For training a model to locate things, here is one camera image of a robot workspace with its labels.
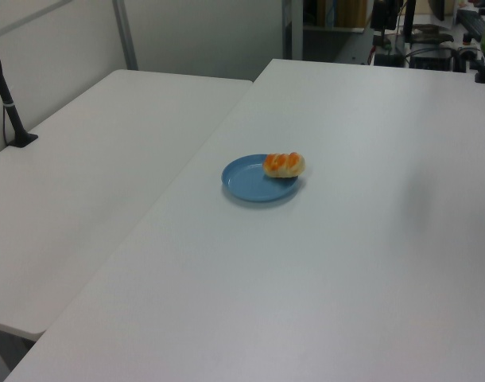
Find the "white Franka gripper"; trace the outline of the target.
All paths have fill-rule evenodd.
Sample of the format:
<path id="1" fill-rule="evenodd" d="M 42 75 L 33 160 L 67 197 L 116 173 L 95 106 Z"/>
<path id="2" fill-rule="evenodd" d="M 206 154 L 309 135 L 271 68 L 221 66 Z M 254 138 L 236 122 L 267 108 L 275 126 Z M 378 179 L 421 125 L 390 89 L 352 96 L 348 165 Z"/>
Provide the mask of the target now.
<path id="1" fill-rule="evenodd" d="M 394 30 L 401 9 L 400 0 L 374 0 L 371 13 L 371 28 L 374 31 L 372 44 L 381 46 L 384 50 L 391 50 L 391 41 L 384 30 Z"/>

